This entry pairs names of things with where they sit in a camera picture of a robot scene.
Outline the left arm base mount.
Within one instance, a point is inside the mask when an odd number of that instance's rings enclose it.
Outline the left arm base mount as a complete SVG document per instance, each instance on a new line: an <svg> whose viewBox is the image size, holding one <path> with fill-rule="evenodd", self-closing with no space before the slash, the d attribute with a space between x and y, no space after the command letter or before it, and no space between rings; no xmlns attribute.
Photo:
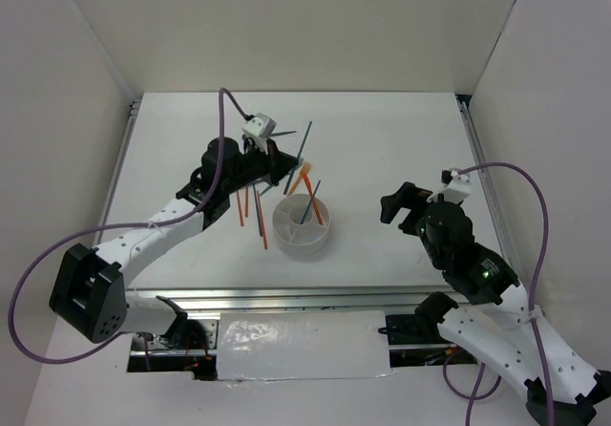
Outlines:
<svg viewBox="0 0 611 426"><path fill-rule="evenodd" d="M162 334L138 332L132 338L127 373L189 373L215 381L219 320L194 319L177 305L172 324Z"/></svg>

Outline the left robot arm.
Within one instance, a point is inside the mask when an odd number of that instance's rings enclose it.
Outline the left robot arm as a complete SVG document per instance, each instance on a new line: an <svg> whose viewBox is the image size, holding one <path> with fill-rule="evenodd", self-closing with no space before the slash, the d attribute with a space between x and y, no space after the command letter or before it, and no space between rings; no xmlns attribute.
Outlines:
<svg viewBox="0 0 611 426"><path fill-rule="evenodd" d="M144 226L94 247L67 250L51 310L95 344L125 331L153 334L168 349L180 347L196 326L187 312L162 296L129 298L126 287L173 247L214 224L229 209L231 194L258 180L276 185L297 164L272 139L263 148L249 139L212 140L189 181Z"/></svg>

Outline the orange plastic knife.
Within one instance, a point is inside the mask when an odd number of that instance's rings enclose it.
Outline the orange plastic knife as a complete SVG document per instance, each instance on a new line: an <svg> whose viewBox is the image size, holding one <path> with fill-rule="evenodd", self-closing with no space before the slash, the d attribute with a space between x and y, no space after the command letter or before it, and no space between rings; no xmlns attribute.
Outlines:
<svg viewBox="0 0 611 426"><path fill-rule="evenodd" d="M305 187L306 187L308 195L309 195L309 192L313 191L315 187L312 186L311 181L309 180L308 175L306 177L304 177L303 182L305 183ZM322 218L320 210L318 208L318 204L317 204L316 199L315 199L315 203L312 205L311 208L314 211L314 215L316 217L316 221L318 222L318 224L319 225L323 225L323 218Z"/></svg>

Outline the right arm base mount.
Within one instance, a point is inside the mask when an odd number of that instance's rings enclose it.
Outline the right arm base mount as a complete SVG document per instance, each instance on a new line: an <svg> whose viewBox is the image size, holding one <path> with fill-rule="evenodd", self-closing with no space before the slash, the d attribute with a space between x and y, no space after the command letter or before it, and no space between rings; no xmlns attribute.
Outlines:
<svg viewBox="0 0 611 426"><path fill-rule="evenodd" d="M474 364L472 355L456 344L445 340L437 325L444 315L458 304L449 295L435 292L429 295L414 312L385 316L385 325L378 332L389 344L392 368Z"/></svg>

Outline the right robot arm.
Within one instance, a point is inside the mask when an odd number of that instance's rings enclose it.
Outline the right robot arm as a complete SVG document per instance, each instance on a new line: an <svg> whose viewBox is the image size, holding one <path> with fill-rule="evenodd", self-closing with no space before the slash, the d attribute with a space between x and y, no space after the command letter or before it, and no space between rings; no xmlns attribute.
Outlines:
<svg viewBox="0 0 611 426"><path fill-rule="evenodd" d="M537 424L589 424L610 396L610 373L583 360L540 309L529 307L525 286L504 259L476 242L462 208L469 194L467 187L433 193L406 181L381 199L381 222L406 209L400 230L421 241L433 267L469 303L431 294L414 313L418 334L452 342L494 370Z"/></svg>

